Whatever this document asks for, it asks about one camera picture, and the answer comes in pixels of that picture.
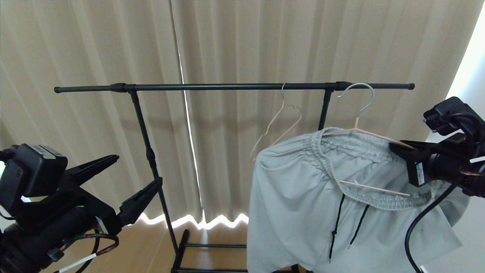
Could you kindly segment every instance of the curtain fold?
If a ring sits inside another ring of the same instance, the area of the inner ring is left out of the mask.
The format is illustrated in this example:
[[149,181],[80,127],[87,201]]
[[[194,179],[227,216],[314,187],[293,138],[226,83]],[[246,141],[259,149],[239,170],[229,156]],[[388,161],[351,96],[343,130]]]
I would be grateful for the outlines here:
[[[360,127],[423,140],[422,114],[443,100],[478,18],[482,0],[173,1],[185,83],[384,82],[415,90],[377,90]],[[353,126],[370,91],[333,96],[326,126]],[[246,212],[249,154],[279,110],[280,91],[188,91],[189,115],[207,221]],[[314,132],[321,90],[284,91],[303,119],[284,139]],[[299,117],[287,108],[257,151]]]
[[[69,158],[69,167],[120,155],[83,186],[115,209],[153,180],[128,94],[53,88],[180,83],[169,2],[2,1],[0,61],[7,142],[47,144]],[[200,221],[183,92],[139,96],[171,216]],[[146,213],[162,214],[157,196]]]

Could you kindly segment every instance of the hanger hook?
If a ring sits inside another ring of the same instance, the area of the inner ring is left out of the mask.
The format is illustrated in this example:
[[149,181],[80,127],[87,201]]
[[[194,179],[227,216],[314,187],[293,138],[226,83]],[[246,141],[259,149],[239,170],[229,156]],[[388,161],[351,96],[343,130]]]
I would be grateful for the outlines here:
[[283,95],[283,89],[285,89],[285,84],[286,83],[283,83],[283,86],[281,87],[281,98],[283,99],[283,101],[285,101],[285,95]]
[[356,86],[356,85],[363,85],[363,86],[367,87],[368,89],[370,89],[370,90],[372,91],[372,98],[371,98],[371,101],[370,101],[370,102],[369,102],[369,103],[368,103],[366,106],[364,106],[364,107],[363,107],[363,108],[362,108],[362,109],[359,111],[359,113],[357,114],[357,117],[359,118],[359,117],[360,117],[360,113],[362,113],[362,111],[364,111],[364,109],[365,109],[365,108],[369,107],[369,106],[370,106],[370,105],[371,105],[371,104],[374,102],[374,95],[375,95],[375,91],[374,91],[374,88],[372,88],[372,86],[370,86],[369,84],[366,84],[366,83],[355,83],[355,84],[351,84],[351,85],[349,85],[349,87],[347,87],[347,88],[346,88],[346,89],[343,91],[342,95],[338,96],[337,98],[342,97],[342,96],[345,94],[345,92],[347,92],[347,90],[349,90],[350,88],[352,88],[352,87],[354,87],[354,86]]

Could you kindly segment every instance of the black drawstring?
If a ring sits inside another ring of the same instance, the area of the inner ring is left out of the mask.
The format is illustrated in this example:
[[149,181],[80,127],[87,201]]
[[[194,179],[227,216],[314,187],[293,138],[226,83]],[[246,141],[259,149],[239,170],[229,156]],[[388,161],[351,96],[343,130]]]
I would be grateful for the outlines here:
[[367,212],[367,209],[369,209],[369,206],[370,206],[369,204],[367,204],[367,206],[365,206],[364,212],[362,213],[362,216],[360,217],[360,220],[359,220],[359,225],[357,225],[357,230],[354,233],[354,237],[352,237],[352,240],[350,240],[350,244],[349,244],[349,247],[348,248],[350,248],[350,246],[352,245],[352,243],[356,239],[357,233],[359,232],[359,229],[360,229],[360,225],[362,225],[362,221],[364,220],[364,216],[365,216],[365,214]]
[[332,244],[330,245],[330,253],[328,254],[328,262],[332,259],[333,244],[335,242],[335,235],[337,234],[337,227],[339,225],[340,212],[342,211],[343,200],[345,199],[345,194],[342,194],[342,200],[340,200],[339,213],[337,214],[337,221],[335,222],[335,229],[332,231]]

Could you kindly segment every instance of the clothes rack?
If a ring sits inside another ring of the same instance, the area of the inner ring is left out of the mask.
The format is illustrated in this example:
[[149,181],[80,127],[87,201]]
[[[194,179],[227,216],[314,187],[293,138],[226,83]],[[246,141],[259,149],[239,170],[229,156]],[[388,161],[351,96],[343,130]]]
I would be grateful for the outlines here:
[[[325,124],[326,114],[328,111],[328,105],[330,103],[330,98],[333,91],[343,91],[352,83],[349,82],[334,82],[334,83],[284,83],[284,90],[325,90],[322,112],[320,115],[320,121],[318,124],[318,130],[323,129]],[[374,89],[414,89],[414,84],[370,84]],[[97,86],[71,86],[71,87],[55,87],[54,91],[56,93],[67,93],[67,92],[85,92],[85,91],[113,91],[119,93],[129,93],[133,105],[135,107],[136,116],[138,123],[140,125],[140,130],[142,132],[143,141],[146,148],[146,158],[152,170],[153,178],[159,178],[157,163],[155,161],[155,153],[150,145],[150,139],[148,138],[148,133],[146,131],[145,120],[143,118],[142,110],[140,107],[140,100],[138,98],[138,91],[176,91],[176,90],[281,90],[283,83],[276,84],[180,84],[180,85],[134,85],[117,83],[112,85],[97,85]],[[365,86],[355,86],[352,89],[362,89],[367,88]],[[184,230],[180,244],[177,244],[177,239],[175,238],[174,230],[172,227],[172,222],[170,221],[170,216],[168,214],[167,203],[165,201],[165,196],[162,187],[158,190],[160,202],[162,204],[163,213],[165,214],[165,220],[168,226],[168,232],[170,234],[170,239],[172,241],[175,260],[171,269],[171,273],[242,273],[248,272],[245,269],[231,269],[231,270],[221,270],[221,269],[196,269],[196,268],[182,268],[182,259],[187,247],[203,247],[203,248],[246,248],[245,244],[202,244],[202,243],[189,243],[190,231],[188,229]],[[289,271],[276,271],[278,273],[298,273],[298,266],[291,266]]]

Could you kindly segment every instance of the tan floor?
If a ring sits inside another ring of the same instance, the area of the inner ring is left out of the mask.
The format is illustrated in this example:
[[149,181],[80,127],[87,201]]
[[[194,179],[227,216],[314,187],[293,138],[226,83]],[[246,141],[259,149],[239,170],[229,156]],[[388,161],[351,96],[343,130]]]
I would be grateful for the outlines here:
[[[245,223],[233,229],[219,224],[210,230],[197,230],[192,223],[186,223],[175,229],[177,242],[180,242],[185,228],[191,231],[189,242],[192,243],[246,243],[247,225]],[[139,221],[135,225],[125,227],[118,236],[120,245],[113,251],[95,258],[84,272],[170,272],[175,254],[164,222],[147,225]],[[66,250],[66,255],[59,262],[53,263],[43,272],[54,272],[89,255],[93,243],[94,239],[76,242]],[[104,242],[101,247],[107,246],[108,243],[110,242]],[[182,267],[243,269],[246,267],[246,250],[187,248]],[[68,273],[74,273],[76,269],[69,270]]]

